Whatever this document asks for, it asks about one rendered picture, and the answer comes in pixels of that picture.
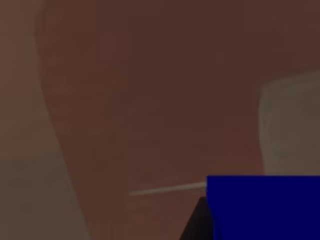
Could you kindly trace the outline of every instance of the reddish-brown surface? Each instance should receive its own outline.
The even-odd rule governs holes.
[[[48,0],[36,33],[44,97],[93,240],[123,237],[126,191],[262,174],[261,84],[320,64],[316,0],[102,2]],[[155,211],[152,197],[134,206],[146,199]],[[170,236],[158,216],[134,229]]]

